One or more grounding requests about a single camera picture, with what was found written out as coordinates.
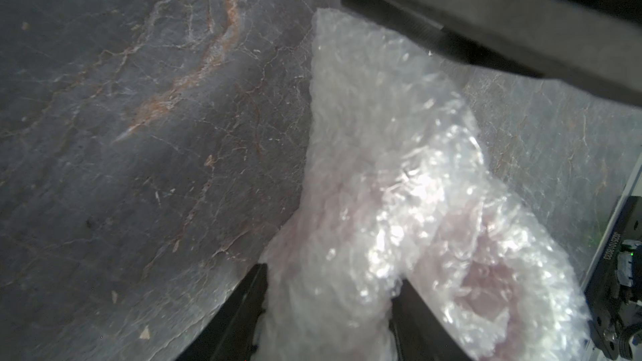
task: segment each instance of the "bubble wrap bag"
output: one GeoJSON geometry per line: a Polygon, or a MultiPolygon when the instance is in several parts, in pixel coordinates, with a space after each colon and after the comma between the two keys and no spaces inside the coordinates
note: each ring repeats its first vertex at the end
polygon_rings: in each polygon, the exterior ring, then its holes
{"type": "Polygon", "coordinates": [[[571,360],[587,311],[566,253],[486,169],[438,60],[319,10],[301,205],[270,242],[254,360],[396,360],[407,277],[476,360],[571,360]]]}

